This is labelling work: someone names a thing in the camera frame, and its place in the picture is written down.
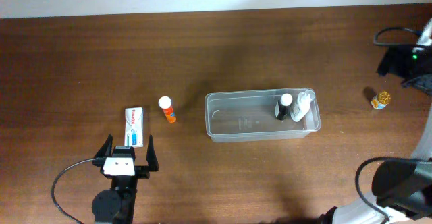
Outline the dark bottle white cap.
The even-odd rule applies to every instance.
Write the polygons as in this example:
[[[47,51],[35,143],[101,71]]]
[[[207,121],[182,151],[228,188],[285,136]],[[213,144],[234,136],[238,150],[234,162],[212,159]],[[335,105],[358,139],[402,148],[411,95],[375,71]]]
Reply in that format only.
[[[275,106],[275,118],[277,120],[283,121],[287,114],[290,112],[290,107],[293,101],[291,94],[285,93],[278,100]]]

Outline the orange tube white cap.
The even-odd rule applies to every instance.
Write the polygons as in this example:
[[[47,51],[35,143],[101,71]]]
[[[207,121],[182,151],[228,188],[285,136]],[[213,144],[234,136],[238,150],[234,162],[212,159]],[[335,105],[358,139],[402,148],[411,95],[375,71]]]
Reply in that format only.
[[[162,96],[158,100],[159,107],[163,110],[164,115],[169,123],[176,122],[176,115],[173,110],[172,100],[168,96]]]

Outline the white Panadol box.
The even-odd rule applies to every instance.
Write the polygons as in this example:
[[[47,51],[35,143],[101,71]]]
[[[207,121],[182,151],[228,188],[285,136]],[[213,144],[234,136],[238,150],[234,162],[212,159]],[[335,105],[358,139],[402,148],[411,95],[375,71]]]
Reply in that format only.
[[[125,136],[124,145],[131,147],[143,147],[144,136],[144,109],[133,107],[125,109]]]

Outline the small jar gold lid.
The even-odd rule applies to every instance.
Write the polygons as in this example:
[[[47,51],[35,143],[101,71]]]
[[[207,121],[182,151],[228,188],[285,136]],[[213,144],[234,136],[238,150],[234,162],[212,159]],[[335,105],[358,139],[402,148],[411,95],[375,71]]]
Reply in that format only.
[[[390,93],[383,91],[375,95],[371,100],[371,105],[374,109],[383,109],[391,101]]]

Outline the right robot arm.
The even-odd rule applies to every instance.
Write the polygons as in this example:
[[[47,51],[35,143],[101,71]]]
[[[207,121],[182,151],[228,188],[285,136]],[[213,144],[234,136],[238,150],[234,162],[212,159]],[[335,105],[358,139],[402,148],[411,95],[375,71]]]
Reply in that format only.
[[[403,78],[403,87],[431,94],[431,47],[427,45],[390,46],[377,73]],[[371,191],[360,190],[360,174],[370,163],[379,161]],[[428,120],[417,147],[409,159],[373,157],[360,164],[354,177],[359,198],[333,207],[318,223],[396,223],[431,217],[431,121]]]

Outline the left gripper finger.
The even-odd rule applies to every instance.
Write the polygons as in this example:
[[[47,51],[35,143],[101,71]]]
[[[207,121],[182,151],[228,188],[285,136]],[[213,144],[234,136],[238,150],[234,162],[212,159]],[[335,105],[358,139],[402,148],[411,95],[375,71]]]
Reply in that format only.
[[[155,153],[153,136],[150,135],[148,139],[148,147],[146,153],[146,161],[148,163],[148,171],[149,172],[158,172],[159,170],[159,162],[157,160],[157,156]]]
[[[109,157],[112,151],[112,144],[113,144],[113,136],[110,134],[108,135],[102,147],[100,147],[100,149],[94,155],[94,158]]]

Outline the white plastic bottle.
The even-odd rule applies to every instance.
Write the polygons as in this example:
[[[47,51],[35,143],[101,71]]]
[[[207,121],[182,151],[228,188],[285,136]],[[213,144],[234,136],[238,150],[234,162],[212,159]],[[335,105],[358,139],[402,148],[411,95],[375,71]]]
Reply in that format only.
[[[294,122],[299,122],[308,113],[314,99],[315,93],[312,90],[306,90],[298,94],[290,111],[290,116]]]

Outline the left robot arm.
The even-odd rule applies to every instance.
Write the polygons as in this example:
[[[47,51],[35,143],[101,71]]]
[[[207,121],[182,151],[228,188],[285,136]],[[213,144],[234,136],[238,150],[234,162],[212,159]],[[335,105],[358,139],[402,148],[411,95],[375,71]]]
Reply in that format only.
[[[153,137],[148,139],[146,165],[134,163],[136,155],[133,147],[114,147],[112,135],[107,137],[94,157],[92,164],[111,180],[111,187],[99,192],[92,201],[95,223],[131,223],[138,180],[148,179],[151,172],[159,170]]]

